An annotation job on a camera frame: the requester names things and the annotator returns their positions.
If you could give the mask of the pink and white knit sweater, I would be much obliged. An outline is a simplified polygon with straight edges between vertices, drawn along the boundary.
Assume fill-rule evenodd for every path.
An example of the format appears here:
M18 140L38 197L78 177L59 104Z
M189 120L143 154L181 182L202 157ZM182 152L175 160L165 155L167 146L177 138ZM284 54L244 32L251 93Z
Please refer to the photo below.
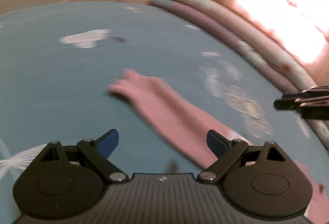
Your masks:
M206 143L206 134L210 129L228 140L246 140L232 125L219 122L189 103L160 78L125 70L123 77L110 85L109 90L128 99L132 108L159 135L202 168L215 161L215 155ZM249 127L264 127L266 135L273 131L273 139L293 154L300 153L303 158L311 155L300 146L302 131L292 114L277 117L271 113L270 119L266 120L266 113L260 105L256 106L256 110L260 116L252 119Z

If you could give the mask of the teal floral bed sheet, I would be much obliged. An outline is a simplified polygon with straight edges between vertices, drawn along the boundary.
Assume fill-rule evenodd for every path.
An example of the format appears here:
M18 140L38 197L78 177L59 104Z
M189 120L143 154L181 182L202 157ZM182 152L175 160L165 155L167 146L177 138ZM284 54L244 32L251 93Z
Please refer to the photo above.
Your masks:
M253 143L276 141L328 186L328 152L280 91L225 43L156 7L57 3L1 15L1 223L20 212L12 187L50 141L74 145L119 131L110 161L128 174L199 169L108 86L123 70L159 77Z

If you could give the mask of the folded floral quilt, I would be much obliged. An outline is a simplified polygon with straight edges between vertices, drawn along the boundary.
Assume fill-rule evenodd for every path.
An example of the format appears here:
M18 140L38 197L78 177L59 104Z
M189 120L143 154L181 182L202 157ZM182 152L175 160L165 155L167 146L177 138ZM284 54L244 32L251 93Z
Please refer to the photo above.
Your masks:
M197 25L247 60L282 93L318 84L278 43L230 9L212 0L149 0L148 5Z

